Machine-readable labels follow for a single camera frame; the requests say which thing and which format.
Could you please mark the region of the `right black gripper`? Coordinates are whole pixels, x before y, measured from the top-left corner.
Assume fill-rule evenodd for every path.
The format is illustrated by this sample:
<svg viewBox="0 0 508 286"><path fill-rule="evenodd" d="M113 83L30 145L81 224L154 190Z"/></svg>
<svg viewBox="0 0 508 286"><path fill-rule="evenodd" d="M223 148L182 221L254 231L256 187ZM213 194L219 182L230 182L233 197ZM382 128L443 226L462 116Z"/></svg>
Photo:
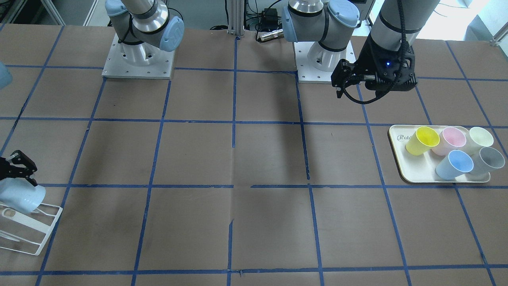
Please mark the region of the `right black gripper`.
<svg viewBox="0 0 508 286"><path fill-rule="evenodd" d="M24 178L36 187L38 183L31 177L36 171L36 164L20 150L15 150L7 159L0 158L0 180Z"/></svg>

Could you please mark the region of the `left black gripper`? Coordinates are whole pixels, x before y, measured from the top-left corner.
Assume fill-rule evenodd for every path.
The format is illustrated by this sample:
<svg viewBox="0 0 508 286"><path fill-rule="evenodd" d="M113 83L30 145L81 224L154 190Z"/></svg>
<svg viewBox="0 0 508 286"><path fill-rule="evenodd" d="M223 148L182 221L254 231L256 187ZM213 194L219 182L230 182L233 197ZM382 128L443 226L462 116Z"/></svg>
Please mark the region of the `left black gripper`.
<svg viewBox="0 0 508 286"><path fill-rule="evenodd" d="M331 74L331 85L336 87L337 99L343 95L354 99L346 88L361 82L366 82L366 88L371 91L384 92L395 83L391 91L407 92L418 85L414 66L415 54L411 46L400 60L399 51L384 49L369 35L355 63L339 60ZM353 70L358 78L351 78Z"/></svg>

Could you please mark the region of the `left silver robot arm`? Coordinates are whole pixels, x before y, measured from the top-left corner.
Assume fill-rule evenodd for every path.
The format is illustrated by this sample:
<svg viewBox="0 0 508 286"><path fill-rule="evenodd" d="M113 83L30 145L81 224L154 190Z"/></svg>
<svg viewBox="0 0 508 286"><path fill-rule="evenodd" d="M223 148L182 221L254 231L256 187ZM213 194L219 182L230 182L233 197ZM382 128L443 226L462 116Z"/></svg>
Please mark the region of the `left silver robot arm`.
<svg viewBox="0 0 508 286"><path fill-rule="evenodd" d="M412 44L438 5L437 0L386 0L355 62L324 60L345 51L360 21L348 0L290 0L281 14L288 42L312 42L309 57L317 69L331 72L338 94L364 82L379 97L386 91L409 91L417 85Z"/></svg>

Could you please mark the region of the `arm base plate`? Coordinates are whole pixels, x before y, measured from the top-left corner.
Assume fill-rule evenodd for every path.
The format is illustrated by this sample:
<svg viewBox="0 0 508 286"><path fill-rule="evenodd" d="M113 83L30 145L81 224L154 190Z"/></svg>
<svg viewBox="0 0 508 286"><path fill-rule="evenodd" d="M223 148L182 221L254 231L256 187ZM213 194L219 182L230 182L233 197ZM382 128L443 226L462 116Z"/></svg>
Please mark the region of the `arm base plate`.
<svg viewBox="0 0 508 286"><path fill-rule="evenodd" d="M102 76L116 79L164 79L173 73L175 52L162 51L147 43L127 45L114 36Z"/></svg>
<svg viewBox="0 0 508 286"><path fill-rule="evenodd" d="M356 61L351 42L339 52L325 50L319 42L293 43L299 83L331 84L339 60Z"/></svg>

